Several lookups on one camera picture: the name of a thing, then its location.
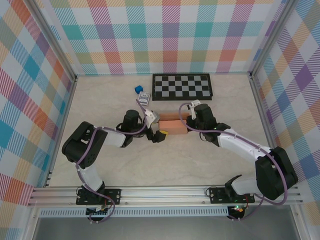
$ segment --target metal bracket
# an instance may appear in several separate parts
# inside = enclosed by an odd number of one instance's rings
[[[240,195],[239,197],[234,197],[233,201],[230,201],[224,187],[210,187],[209,196],[211,204],[253,204],[255,202],[253,194]]]
[[[119,205],[120,204],[120,199],[121,199],[121,189],[109,189],[109,188],[105,188],[104,189],[104,193],[102,193],[103,195],[110,197],[115,205]],[[90,202],[88,200],[86,200],[84,197],[85,195],[85,191],[83,189],[79,189],[77,192],[77,198],[75,201],[76,205],[110,205],[111,201],[110,200],[106,200],[105,198],[102,198],[100,202]]]

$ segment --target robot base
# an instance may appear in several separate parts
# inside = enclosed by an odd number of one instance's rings
[[[228,219],[242,219],[245,216],[245,209],[237,210],[235,206],[228,206],[229,216]]]
[[[253,204],[255,197],[250,194],[234,196],[232,199],[226,194],[225,187],[210,187],[209,195],[211,204]]]
[[[111,198],[114,201],[115,205],[120,204],[121,189],[107,189],[107,188],[104,188],[104,185],[103,185],[103,189],[99,189],[97,192]],[[111,201],[107,200],[104,197],[100,197],[90,192],[89,190],[85,189],[84,187],[82,187],[77,191],[77,198],[76,198],[75,204],[86,205],[86,206],[87,205],[104,206],[104,205],[110,205]]]

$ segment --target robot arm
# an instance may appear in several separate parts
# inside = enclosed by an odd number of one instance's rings
[[[85,184],[100,194],[104,194],[105,189],[105,184],[99,177],[95,165],[95,160],[100,152],[101,147],[103,145],[111,145],[125,148],[133,140],[134,135],[131,133],[142,129],[144,127],[144,121],[146,121],[145,129],[143,129],[141,134],[146,134],[148,139],[152,140],[154,143],[161,142],[164,140],[165,134],[160,132],[153,134],[151,129],[151,124],[156,123],[158,120],[158,114],[151,110],[145,109],[144,120],[141,119],[136,110],[128,110],[123,118],[123,122],[120,123],[116,128],[120,131],[115,131],[107,127],[96,131],[89,152],[77,167],[79,177],[84,182],[82,185],[82,192],[85,193],[85,198],[88,199],[90,203],[99,203],[102,197],[85,189]],[[69,162],[72,162],[75,165],[78,164],[79,159],[83,156],[88,147],[89,141],[92,138],[95,129],[96,127],[94,125],[84,121],[64,143],[62,147],[62,153],[67,157]]]
[[[252,193],[263,194],[268,199],[275,200],[284,193],[284,185],[279,172],[272,161],[263,153],[264,151],[274,157],[284,175],[288,189],[298,182],[294,168],[283,148],[276,147],[272,149],[249,141],[247,138],[237,134],[227,124],[217,122],[207,104],[199,104],[199,101],[197,101],[195,104],[192,102],[188,107],[191,112],[194,111],[194,114],[187,117],[186,124],[189,127],[204,131],[223,131],[204,132],[203,136],[208,142],[215,144],[217,147],[228,149],[255,165],[254,175],[238,175],[225,184],[225,192],[230,199]]]

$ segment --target aluminum rail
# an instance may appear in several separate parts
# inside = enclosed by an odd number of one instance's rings
[[[211,204],[205,195],[210,185],[200,186],[112,186],[107,189],[121,189],[121,200],[117,208],[125,207],[196,207],[196,206],[234,206],[234,203]],[[80,207],[76,205],[77,187],[43,187],[35,188],[28,206],[31,208],[63,208]],[[280,196],[275,202],[281,202]],[[286,205],[302,204],[298,187],[288,190]]]

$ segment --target blue cube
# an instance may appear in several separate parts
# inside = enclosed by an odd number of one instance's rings
[[[143,92],[143,91],[144,91],[144,88],[139,85],[139,86],[136,86],[136,87],[134,88],[134,90],[135,90],[135,92],[136,92],[137,94],[139,94],[140,92]]]

